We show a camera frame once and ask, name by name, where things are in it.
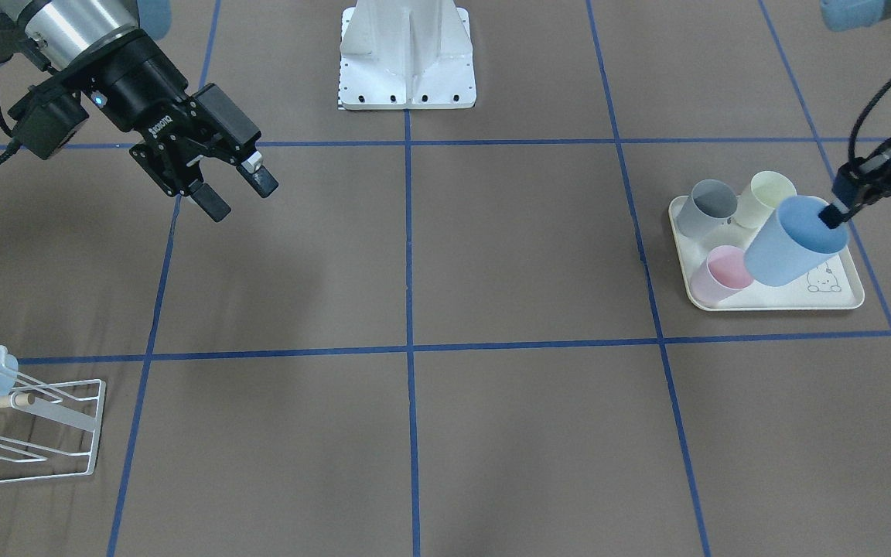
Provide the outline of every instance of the white stand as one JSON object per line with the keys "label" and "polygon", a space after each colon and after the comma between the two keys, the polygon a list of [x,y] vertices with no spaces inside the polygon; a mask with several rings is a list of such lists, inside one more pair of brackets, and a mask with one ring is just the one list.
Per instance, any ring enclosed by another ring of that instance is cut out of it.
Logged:
{"label": "white stand", "polygon": [[343,12],[340,108],[471,108],[469,14],[453,0],[358,0]]}

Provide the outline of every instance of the white tray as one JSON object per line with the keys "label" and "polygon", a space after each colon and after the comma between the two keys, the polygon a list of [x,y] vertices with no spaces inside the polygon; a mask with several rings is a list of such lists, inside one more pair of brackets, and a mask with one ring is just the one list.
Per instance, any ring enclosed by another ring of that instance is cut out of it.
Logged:
{"label": "white tray", "polygon": [[669,203],[669,223],[672,237],[676,240],[679,254],[679,267],[682,268],[686,296],[704,311],[771,311],[800,309],[855,309],[865,301],[862,280],[855,268],[852,253],[845,247],[841,253],[830,258],[827,263],[800,276],[785,286],[766,286],[754,282],[749,288],[716,304],[703,303],[690,293],[690,275],[703,263],[707,254],[715,247],[730,244],[746,249],[752,243],[757,230],[749,230],[729,221],[722,224],[701,239],[693,240],[683,236],[676,229],[676,215],[686,201],[687,195],[680,195]]}

